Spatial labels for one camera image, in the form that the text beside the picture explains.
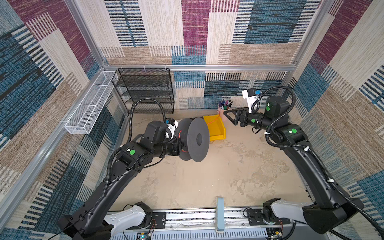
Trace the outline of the grey cable spool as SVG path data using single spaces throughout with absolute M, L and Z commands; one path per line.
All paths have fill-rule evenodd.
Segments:
M 203 118 L 181 120 L 177 128 L 177 137 L 182 145 L 180 159 L 195 162 L 204 160 L 209 150 L 210 132 Z

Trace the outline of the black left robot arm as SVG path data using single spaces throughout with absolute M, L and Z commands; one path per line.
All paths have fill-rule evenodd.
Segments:
M 143 202 L 116 214 L 109 214 L 109 210 L 143 169 L 154 166 L 154 158 L 180 154 L 183 143 L 177 133 L 178 124 L 166 117 L 163 107 L 160 110 L 163 120 L 150 122 L 144 134 L 129 136 L 110 156 L 104 180 L 86 202 L 73 214 L 60 217 L 62 233 L 74 240 L 109 240 L 128 228 L 150 226 L 152 209 Z

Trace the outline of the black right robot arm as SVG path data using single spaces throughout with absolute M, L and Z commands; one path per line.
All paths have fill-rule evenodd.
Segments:
M 296 96 L 290 87 L 280 88 L 290 93 L 290 103 L 282 96 L 270 96 L 267 98 L 264 113 L 260 113 L 263 97 L 275 90 L 275 87 L 263 92 L 251 88 L 243 94 L 249 105 L 247 108 L 224 111 L 224 115 L 233 125 L 251 126 L 257 132 L 264 131 L 266 142 L 282 150 L 291 159 L 307 184 L 306 189 L 312 203 L 295 204 L 275 198 L 265 203 L 265 213 L 306 224 L 318 234 L 330 232 L 341 239 L 346 237 L 334 231 L 334 228 L 360 213 L 382 237 L 383 228 L 364 211 L 362 201 L 352 198 L 339 186 L 313 150 L 303 129 L 289 122 L 288 114 L 296 104 Z

